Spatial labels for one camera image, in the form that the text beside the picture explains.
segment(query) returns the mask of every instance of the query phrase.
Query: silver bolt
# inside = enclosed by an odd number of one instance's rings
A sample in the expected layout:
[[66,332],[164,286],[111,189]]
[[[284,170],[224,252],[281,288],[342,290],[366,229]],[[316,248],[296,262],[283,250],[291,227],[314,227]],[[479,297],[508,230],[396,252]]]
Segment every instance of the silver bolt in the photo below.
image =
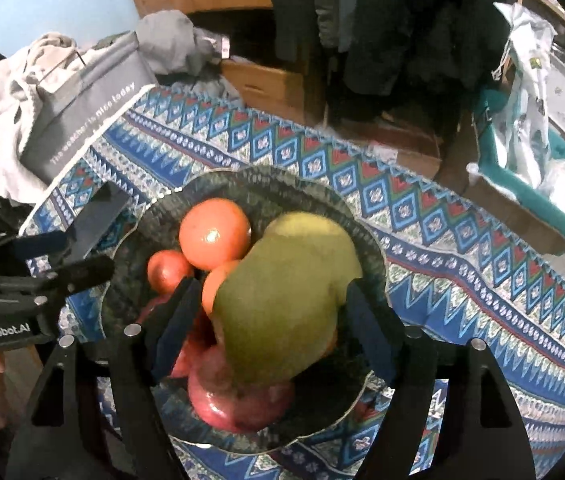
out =
[[74,343],[74,337],[72,335],[64,335],[58,341],[61,348],[69,348]]
[[127,337],[134,337],[142,331],[142,327],[138,323],[132,323],[124,328],[124,334]]
[[410,339],[418,339],[423,334],[417,326],[406,326],[405,335]]
[[471,340],[471,345],[479,352],[482,352],[485,348],[487,348],[487,343],[477,337]]

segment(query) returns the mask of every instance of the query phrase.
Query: gray bag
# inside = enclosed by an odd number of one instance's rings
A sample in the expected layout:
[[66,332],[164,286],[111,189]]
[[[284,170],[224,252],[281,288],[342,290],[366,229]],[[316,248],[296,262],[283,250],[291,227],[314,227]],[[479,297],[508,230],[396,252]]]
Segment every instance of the gray bag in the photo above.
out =
[[129,107],[144,86],[157,84],[138,48],[138,38],[130,32],[53,94],[38,87],[42,110],[22,153],[24,167],[51,184],[95,140],[92,137],[107,119]]

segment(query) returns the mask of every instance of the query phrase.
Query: bowl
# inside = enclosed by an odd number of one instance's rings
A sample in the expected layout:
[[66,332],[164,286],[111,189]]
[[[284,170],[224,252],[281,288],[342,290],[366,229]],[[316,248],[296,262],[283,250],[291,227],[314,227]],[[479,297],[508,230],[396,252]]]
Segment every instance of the bowl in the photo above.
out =
[[[336,192],[271,166],[218,170],[202,174],[181,190],[154,200],[135,229],[120,242],[113,256],[115,274],[102,300],[105,336],[119,333],[134,322],[147,301],[155,297],[146,277],[149,257],[163,249],[179,249],[178,230],[184,215],[196,203],[216,197],[233,200],[242,208],[251,224],[252,241],[262,236],[271,221],[289,211],[312,212],[336,221],[354,241],[370,294],[387,304],[386,265],[381,247]],[[294,379],[296,396],[292,407],[280,421],[258,433],[228,433],[208,426],[192,408],[186,379],[167,378],[153,389],[153,394],[166,432],[176,440],[216,446],[235,454],[261,454],[318,433],[345,418],[362,395],[370,372],[341,309],[335,351]]]

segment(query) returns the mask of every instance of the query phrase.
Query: blue tablecloth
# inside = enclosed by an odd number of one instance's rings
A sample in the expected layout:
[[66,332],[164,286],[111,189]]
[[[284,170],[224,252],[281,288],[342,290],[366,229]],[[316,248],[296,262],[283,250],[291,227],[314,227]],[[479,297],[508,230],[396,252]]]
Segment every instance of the blue tablecloth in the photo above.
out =
[[[158,88],[96,140],[23,231],[66,229],[102,182],[113,180],[131,200],[97,248],[112,253],[159,193],[211,168],[250,164],[284,167],[344,197],[386,250],[387,294],[403,320],[448,341],[487,341],[525,420],[537,474],[545,474],[565,451],[565,281],[486,211],[418,175],[289,121],[178,86]],[[30,265],[36,273],[48,262]],[[61,328],[83,340],[102,337],[102,292],[70,298]],[[431,463],[446,392],[438,381],[413,471]],[[371,381],[341,424],[269,455],[174,446],[194,479],[351,478],[392,393]],[[105,393],[105,411],[109,402]]]

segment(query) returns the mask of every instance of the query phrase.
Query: green mango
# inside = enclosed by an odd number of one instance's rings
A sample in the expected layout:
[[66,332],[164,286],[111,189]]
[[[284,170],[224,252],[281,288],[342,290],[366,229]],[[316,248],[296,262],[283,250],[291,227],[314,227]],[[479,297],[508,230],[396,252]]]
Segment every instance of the green mango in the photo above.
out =
[[324,256],[324,262],[335,277],[339,304],[345,304],[347,286],[363,276],[354,242],[338,223],[303,211],[279,216],[264,230],[263,237],[271,235],[293,237],[311,245]]
[[318,361],[338,321],[337,283],[329,258],[305,238],[256,242],[213,304],[236,383],[291,380]]

